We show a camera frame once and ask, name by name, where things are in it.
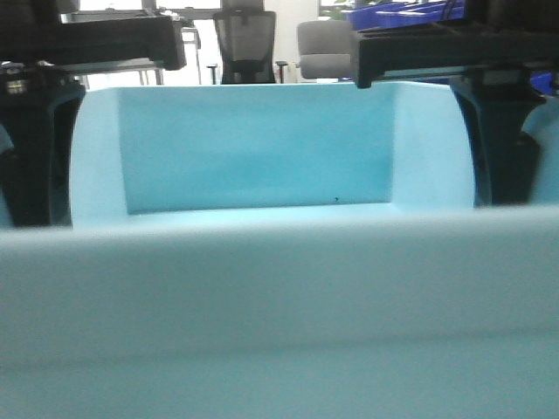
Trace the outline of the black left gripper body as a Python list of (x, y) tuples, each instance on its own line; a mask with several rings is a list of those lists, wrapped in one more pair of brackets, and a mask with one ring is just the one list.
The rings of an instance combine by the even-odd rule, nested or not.
[(181, 25), (168, 16), (78, 23), (17, 24), (1, 29), (1, 60), (86, 67), (145, 58), (168, 71), (186, 65)]

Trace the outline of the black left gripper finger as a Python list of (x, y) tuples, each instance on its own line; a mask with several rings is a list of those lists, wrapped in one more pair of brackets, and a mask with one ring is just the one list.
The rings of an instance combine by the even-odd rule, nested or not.
[(1, 66), (1, 190), (16, 227), (69, 226), (72, 135), (86, 94), (53, 66)]

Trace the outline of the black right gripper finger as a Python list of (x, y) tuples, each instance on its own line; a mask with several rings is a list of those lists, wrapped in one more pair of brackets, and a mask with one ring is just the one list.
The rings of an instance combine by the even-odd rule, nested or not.
[(531, 85), (530, 71), (476, 70), (452, 79), (473, 158), (476, 206), (527, 203), (542, 148), (523, 131), (546, 100)]

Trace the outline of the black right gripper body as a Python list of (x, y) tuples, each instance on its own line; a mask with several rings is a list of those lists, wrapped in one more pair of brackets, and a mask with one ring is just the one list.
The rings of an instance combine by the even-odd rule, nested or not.
[(453, 19), (353, 34), (351, 77), (359, 88), (381, 79), (420, 79), (471, 69), (558, 66), (558, 30), (495, 29)]

